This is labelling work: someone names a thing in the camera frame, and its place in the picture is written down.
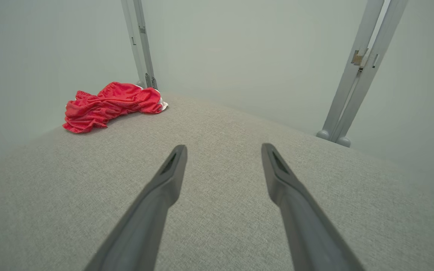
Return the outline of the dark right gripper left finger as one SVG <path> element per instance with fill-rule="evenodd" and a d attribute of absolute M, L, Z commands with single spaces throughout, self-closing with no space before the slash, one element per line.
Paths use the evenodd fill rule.
<path fill-rule="evenodd" d="M 87 271 L 153 271 L 169 208 L 179 198 L 187 147 L 177 145 L 86 266 Z"/>

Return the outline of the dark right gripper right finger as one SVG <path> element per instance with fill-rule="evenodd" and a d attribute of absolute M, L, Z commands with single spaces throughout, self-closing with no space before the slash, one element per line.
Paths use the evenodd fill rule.
<path fill-rule="evenodd" d="M 281 212 L 296 271 L 364 268 L 306 187 L 270 143 L 261 146 L 270 199 Z"/>

